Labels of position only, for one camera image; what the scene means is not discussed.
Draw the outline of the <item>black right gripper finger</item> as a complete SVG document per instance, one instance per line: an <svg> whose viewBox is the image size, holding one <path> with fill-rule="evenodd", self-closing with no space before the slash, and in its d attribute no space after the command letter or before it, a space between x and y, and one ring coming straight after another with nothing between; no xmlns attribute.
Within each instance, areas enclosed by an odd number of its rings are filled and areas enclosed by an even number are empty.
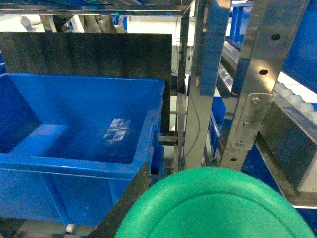
<svg viewBox="0 0 317 238"><path fill-rule="evenodd" d="M116 235L124 217L139 197L151 185L152 176L149 164L145 162L133 177L132 181L97 227L88 234L89 238L113 238Z"/></svg>

